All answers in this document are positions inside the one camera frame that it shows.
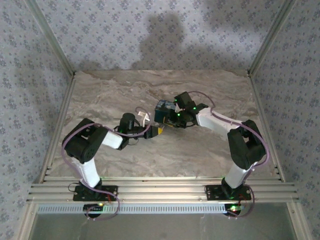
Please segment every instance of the white bracket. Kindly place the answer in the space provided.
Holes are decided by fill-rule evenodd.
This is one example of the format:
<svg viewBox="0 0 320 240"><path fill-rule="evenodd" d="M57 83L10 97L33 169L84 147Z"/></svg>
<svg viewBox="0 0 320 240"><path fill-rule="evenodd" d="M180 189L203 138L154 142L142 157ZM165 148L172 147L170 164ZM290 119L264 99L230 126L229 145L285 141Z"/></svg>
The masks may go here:
<svg viewBox="0 0 320 240"><path fill-rule="evenodd" d="M148 114L146 112L139 111L138 115L142 117L142 127L145 127L146 120L150 122Z"/></svg>

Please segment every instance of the patterned wallpaper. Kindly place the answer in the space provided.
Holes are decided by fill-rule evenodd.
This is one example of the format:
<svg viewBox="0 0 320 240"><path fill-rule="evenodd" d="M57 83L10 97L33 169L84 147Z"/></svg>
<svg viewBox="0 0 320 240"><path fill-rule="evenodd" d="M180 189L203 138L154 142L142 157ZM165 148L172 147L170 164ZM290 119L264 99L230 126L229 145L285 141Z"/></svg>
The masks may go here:
<svg viewBox="0 0 320 240"><path fill-rule="evenodd" d="M24 1L0 4L0 239L39 175L69 77Z"/></svg>
<svg viewBox="0 0 320 240"><path fill-rule="evenodd" d="M298 0L254 76L287 181L320 239L320 2Z"/></svg>
<svg viewBox="0 0 320 240"><path fill-rule="evenodd" d="M75 70L246 70L283 0L38 0Z"/></svg>

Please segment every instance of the marble surface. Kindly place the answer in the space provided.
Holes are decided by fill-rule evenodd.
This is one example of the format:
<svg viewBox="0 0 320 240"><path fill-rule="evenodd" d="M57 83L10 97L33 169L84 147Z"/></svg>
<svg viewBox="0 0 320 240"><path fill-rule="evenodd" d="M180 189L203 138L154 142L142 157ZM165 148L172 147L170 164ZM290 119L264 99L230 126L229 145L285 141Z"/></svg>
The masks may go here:
<svg viewBox="0 0 320 240"><path fill-rule="evenodd" d="M158 100L173 100L184 91L208 94L217 112L242 121L251 119L262 132L248 78L232 72L112 70L77 72L75 79L51 176L74 175L61 157L61 142L83 118L115 127L123 113L134 113L135 108L141 106L153 114ZM197 104L210 103L197 94L192 98ZM194 126L165 127L161 135L148 140L142 138L122 151L101 146L95 163L99 175L104 177L222 177L233 162L227 141L211 130ZM266 177L274 174L272 160L252 173Z"/></svg>

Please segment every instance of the enclosure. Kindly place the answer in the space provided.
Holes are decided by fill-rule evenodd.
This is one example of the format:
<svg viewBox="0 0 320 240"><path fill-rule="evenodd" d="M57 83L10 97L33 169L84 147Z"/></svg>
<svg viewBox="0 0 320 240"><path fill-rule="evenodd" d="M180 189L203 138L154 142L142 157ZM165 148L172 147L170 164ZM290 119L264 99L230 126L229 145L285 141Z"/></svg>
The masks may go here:
<svg viewBox="0 0 320 240"><path fill-rule="evenodd" d="M4 0L1 8L1 239L320 238L319 2ZM70 192L79 178L62 140L84 118L114 128L124 113L139 120L143 107L153 119L159 100L184 91L257 124L270 159L247 179L253 212L228 219L225 204L235 202L206 197L204 186L221 184L232 166L226 139L166 126L121 151L99 148L97 172L118 186L121 209L88 221L86 202Z"/></svg>

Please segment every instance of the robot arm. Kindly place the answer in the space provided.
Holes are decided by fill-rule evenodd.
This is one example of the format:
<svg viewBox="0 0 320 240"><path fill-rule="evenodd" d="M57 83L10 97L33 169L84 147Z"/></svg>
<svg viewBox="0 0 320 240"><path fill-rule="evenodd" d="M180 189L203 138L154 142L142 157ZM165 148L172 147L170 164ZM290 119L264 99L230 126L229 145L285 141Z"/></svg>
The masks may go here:
<svg viewBox="0 0 320 240"><path fill-rule="evenodd" d="M212 113L232 123L218 119ZM223 181L231 189L236 189L244 182L248 172L262 159L266 151L262 143L251 132L235 124L246 125L259 133L258 127L253 121L241 122L215 111L212 113L208 107L204 108L196 115L196 121L199 126L211 129L224 140L228 140L233 164Z"/></svg>
<svg viewBox="0 0 320 240"><path fill-rule="evenodd" d="M97 173L94 158L101 145L105 145L116 150L122 150L128 145L131 135L135 139L150 139L162 132L162 129L150 126L148 131L143 135L138 137L134 136L146 129L145 126L135 126L135 123L137 122L135 115L132 113L124 113L119 126L117 126L117 132L128 136L121 136L101 125L95 125L93 121L85 118L64 138L62 144L71 134L81 127L93 124L73 136L64 148L68 156L72 158L72 162L81 174L83 181L85 181L91 188L99 188L101 185L101 178Z"/></svg>
<svg viewBox="0 0 320 240"><path fill-rule="evenodd" d="M261 141L240 126L245 125L261 136L252 120L241 122L215 111L211 112L203 103L196 105L187 92L174 97L174 102L160 100L155 108L154 121L175 128L187 128L190 126L187 124L192 123L213 130L224 140L228 140L233 165L222 180L222 190L229 198L237 193L249 171L266 154Z"/></svg>

